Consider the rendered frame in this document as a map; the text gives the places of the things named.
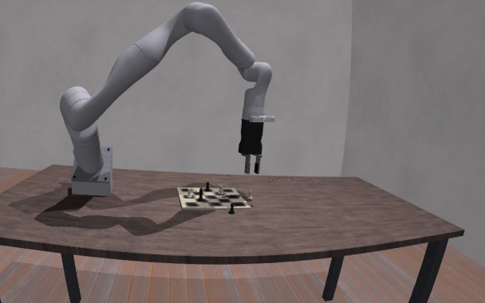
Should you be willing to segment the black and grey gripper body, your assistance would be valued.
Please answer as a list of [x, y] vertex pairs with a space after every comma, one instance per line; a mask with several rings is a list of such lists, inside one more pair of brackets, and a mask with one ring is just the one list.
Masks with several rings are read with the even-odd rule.
[[244, 105], [241, 121], [239, 153], [244, 155], [261, 155], [263, 123], [274, 122], [274, 116], [264, 116], [264, 107]]

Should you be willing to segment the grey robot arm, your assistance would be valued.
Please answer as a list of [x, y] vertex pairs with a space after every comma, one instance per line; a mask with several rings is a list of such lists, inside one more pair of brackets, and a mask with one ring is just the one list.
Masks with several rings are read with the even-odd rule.
[[73, 142], [77, 165], [83, 171], [96, 173], [104, 165], [98, 118], [120, 95], [154, 69], [176, 41], [190, 32], [215, 42], [244, 80], [257, 81], [252, 89], [245, 91], [244, 105], [264, 107], [272, 77], [270, 65], [255, 62], [254, 54], [235, 36], [215, 7], [201, 2], [190, 3], [126, 49], [117, 58], [106, 82], [92, 97], [78, 86], [68, 89], [61, 97], [61, 114]]

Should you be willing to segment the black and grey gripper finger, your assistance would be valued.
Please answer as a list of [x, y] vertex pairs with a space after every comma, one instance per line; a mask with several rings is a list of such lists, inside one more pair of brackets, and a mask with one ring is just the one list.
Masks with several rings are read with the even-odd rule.
[[259, 169], [260, 169], [260, 161], [262, 155], [255, 155], [256, 156], [256, 162], [254, 165], [254, 173], [259, 174]]
[[250, 155], [244, 155], [244, 154], [241, 154], [241, 155], [246, 157], [244, 173], [250, 174]]

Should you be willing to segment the cream and black chessboard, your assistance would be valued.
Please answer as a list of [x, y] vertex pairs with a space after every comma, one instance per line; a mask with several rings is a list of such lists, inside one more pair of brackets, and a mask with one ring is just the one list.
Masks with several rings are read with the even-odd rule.
[[[187, 189], [191, 188], [191, 198], [187, 198]], [[194, 187], [177, 187], [179, 200], [183, 210], [230, 210], [234, 204], [234, 210], [248, 210], [250, 205], [234, 188], [223, 188], [223, 195], [218, 195], [219, 188], [203, 189], [204, 201], [198, 201], [199, 189]]]

